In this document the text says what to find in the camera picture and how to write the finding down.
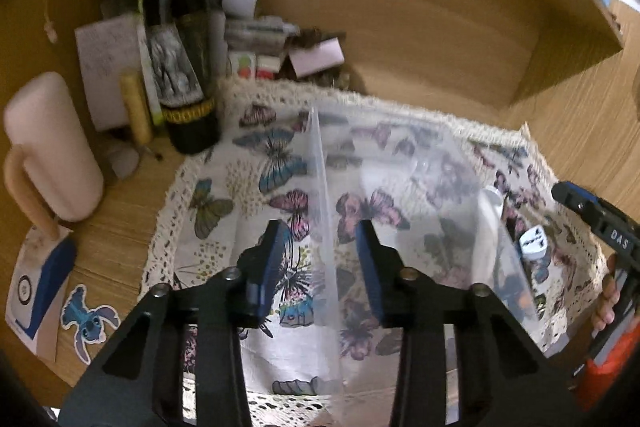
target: finger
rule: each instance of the finger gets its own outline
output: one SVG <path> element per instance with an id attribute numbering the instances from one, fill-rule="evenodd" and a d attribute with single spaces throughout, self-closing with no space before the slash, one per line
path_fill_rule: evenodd
<path id="1" fill-rule="evenodd" d="M 616 281 L 613 279 L 613 276 L 609 273 L 604 276 L 602 280 L 602 295 L 605 299 L 611 299 L 615 293 L 617 292 Z"/>
<path id="2" fill-rule="evenodd" d="M 598 314 L 594 313 L 593 315 L 591 315 L 591 325 L 593 326 L 594 330 L 602 331 L 607 326 L 607 323 L 603 321 L 598 316 Z"/>
<path id="3" fill-rule="evenodd" d="M 604 301 L 596 310 L 596 314 L 607 324 L 611 324 L 615 318 L 615 315 L 613 314 L 613 306 L 609 301 Z"/>
<path id="4" fill-rule="evenodd" d="M 614 253 L 612 253 L 611 255 L 609 255 L 609 257 L 607 258 L 607 268 L 609 269 L 610 273 L 613 273 L 616 271 L 616 261 L 618 259 L 618 256 Z"/>

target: notepad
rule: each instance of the notepad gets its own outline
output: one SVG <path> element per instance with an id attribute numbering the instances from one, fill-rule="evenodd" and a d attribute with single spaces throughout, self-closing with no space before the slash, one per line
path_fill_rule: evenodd
<path id="1" fill-rule="evenodd" d="M 120 94 L 122 71 L 140 69 L 138 20 L 123 15 L 76 29 L 82 83 L 91 120 L 97 131 L 129 123 Z"/>
<path id="2" fill-rule="evenodd" d="M 301 78 L 318 71 L 328 70 L 344 63 L 344 55 L 338 39 L 320 42 L 309 50 L 294 50 L 289 52 L 289 59 Z"/>

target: screw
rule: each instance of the screw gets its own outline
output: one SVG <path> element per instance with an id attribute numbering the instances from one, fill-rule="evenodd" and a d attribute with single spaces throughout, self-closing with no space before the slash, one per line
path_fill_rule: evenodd
<path id="1" fill-rule="evenodd" d="M 418 277 L 420 277 L 420 272 L 415 268 L 405 266 L 400 270 L 400 279 L 405 281 L 415 281 Z"/>
<path id="2" fill-rule="evenodd" d="M 491 288 L 489 288 L 489 286 L 487 286 L 486 284 L 477 282 L 471 285 L 471 289 L 473 290 L 474 295 L 477 297 L 488 297 L 489 295 L 491 295 Z"/>
<path id="3" fill-rule="evenodd" d="M 166 282 L 160 282 L 151 288 L 151 295 L 154 297 L 164 297 L 171 291 L 171 285 Z"/>
<path id="4" fill-rule="evenodd" d="M 227 281 L 235 281 L 239 279 L 242 275 L 242 272 L 238 268 L 238 266 L 230 266 L 229 268 L 225 268 L 222 272 L 222 277 Z"/>

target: pink butterfly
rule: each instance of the pink butterfly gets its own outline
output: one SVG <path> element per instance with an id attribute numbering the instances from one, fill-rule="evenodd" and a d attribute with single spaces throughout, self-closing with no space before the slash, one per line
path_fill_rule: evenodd
<path id="1" fill-rule="evenodd" d="M 335 204 L 335 210 L 342 216 L 338 223 L 338 241 L 341 245 L 355 239 L 356 225 L 363 219 L 374 219 L 398 230 L 409 230 L 411 226 L 402 212 L 394 206 L 394 199 L 380 189 L 373 192 L 369 201 L 347 192 L 341 195 Z"/>
<path id="2" fill-rule="evenodd" d="M 276 121 L 276 112 L 268 105 L 252 103 L 246 108 L 244 116 L 240 119 L 240 127 L 256 127 L 269 125 Z"/>
<path id="3" fill-rule="evenodd" d="M 388 123 L 379 123 L 376 127 L 353 127 L 351 136 L 371 138 L 375 140 L 381 150 L 384 150 L 386 142 L 391 136 L 391 126 Z"/>
<path id="4" fill-rule="evenodd" d="M 294 241 L 302 241 L 309 235 L 309 197 L 304 190 L 294 188 L 286 194 L 274 196 L 269 200 L 269 206 L 291 214 L 287 222 Z"/>

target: blue butterfly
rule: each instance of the blue butterfly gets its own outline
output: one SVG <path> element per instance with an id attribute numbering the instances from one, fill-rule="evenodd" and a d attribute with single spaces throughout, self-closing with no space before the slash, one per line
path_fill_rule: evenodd
<path id="1" fill-rule="evenodd" d="M 104 323 L 116 329 L 120 326 L 120 318 L 118 312 L 111 306 L 88 309 L 84 303 L 85 295 L 86 286 L 84 284 L 79 284 L 73 289 L 62 308 L 60 324 L 65 330 L 68 330 L 72 325 L 78 327 L 74 338 L 74 347 L 80 360 L 88 365 L 91 358 L 86 350 L 86 344 L 103 343 L 107 339 Z"/>
<path id="2" fill-rule="evenodd" d="M 267 156 L 268 161 L 258 182 L 262 194 L 282 187 L 293 176 L 306 174 L 306 161 L 288 149 L 294 136 L 293 131 L 276 127 L 266 131 L 255 131 L 234 140 L 238 147 Z"/>
<path id="3" fill-rule="evenodd" d="M 278 314 L 280 315 L 280 325 L 284 328 L 310 326 L 314 323 L 313 297 L 306 295 L 302 301 L 280 306 Z"/>

